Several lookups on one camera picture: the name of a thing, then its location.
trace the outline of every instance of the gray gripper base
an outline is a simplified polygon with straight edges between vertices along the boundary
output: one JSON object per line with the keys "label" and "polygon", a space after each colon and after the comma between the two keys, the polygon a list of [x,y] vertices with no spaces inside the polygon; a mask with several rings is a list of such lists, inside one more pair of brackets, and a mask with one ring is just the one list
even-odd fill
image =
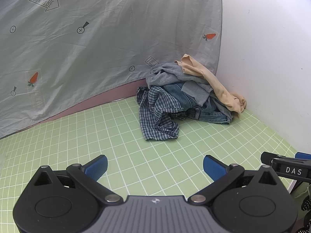
{"label": "gray gripper base", "polygon": [[183,196],[128,196],[104,209],[84,233],[229,233],[208,209],[186,203]]}

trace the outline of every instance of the pile of clothes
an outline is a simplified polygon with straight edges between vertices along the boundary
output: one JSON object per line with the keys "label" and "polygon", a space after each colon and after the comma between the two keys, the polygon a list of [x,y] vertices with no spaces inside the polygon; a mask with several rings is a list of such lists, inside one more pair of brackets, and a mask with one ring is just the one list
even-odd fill
{"label": "pile of clothes", "polygon": [[181,61],[153,67],[148,86],[137,90],[139,118],[146,140],[178,137],[172,119],[230,124],[246,107],[244,97],[230,94],[215,75],[185,54]]}

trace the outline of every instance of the jeans belt loop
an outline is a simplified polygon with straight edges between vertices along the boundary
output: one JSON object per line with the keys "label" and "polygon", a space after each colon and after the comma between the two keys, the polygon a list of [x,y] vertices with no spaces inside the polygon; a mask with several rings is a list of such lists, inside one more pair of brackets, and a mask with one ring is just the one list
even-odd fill
{"label": "jeans belt loop", "polygon": [[196,110],[196,113],[195,113],[195,120],[198,120],[199,119],[199,115],[200,115],[200,110],[199,110],[199,108],[195,108],[195,110]]}

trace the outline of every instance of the pink tent base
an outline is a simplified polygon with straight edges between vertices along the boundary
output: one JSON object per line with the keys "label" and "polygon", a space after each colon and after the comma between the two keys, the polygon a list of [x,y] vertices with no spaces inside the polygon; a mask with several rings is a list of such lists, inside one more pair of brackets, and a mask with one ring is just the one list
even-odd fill
{"label": "pink tent base", "polygon": [[93,107],[96,107],[96,106],[99,106],[99,105],[102,105],[105,103],[113,102],[115,100],[134,96],[134,95],[136,95],[136,91],[137,91],[138,87],[146,86],[146,85],[147,85],[147,83],[146,83],[145,79],[127,83],[127,84],[119,86],[115,89],[111,89],[111,90],[108,90],[108,91],[103,92],[101,94],[98,94],[96,96],[93,96],[93,97],[91,97],[91,98],[89,98],[89,99],[87,99],[81,103],[76,104],[75,106],[72,106],[69,109],[66,109],[66,110],[58,113],[57,115],[49,117],[48,119],[45,119],[39,123],[36,123],[32,126],[29,126],[25,129],[22,129],[20,131],[29,129],[35,125],[40,124],[40,123],[53,121],[53,120],[56,120],[56,119],[64,117],[64,116],[68,116],[68,115],[80,112],[80,111],[85,110],[85,109],[93,108]]}

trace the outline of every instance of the blue gripper pad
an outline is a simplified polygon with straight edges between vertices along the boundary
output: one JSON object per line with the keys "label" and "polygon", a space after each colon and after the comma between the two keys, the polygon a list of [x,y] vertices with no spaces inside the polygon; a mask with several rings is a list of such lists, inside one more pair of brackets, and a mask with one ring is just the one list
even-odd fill
{"label": "blue gripper pad", "polygon": [[213,181],[220,179],[227,173],[227,165],[215,159],[211,155],[206,155],[203,160],[203,169]]}
{"label": "blue gripper pad", "polygon": [[295,154],[295,158],[302,158],[302,159],[311,159],[311,154],[297,152]]}
{"label": "blue gripper pad", "polygon": [[105,155],[99,155],[81,167],[82,172],[97,181],[108,168],[108,159]]}

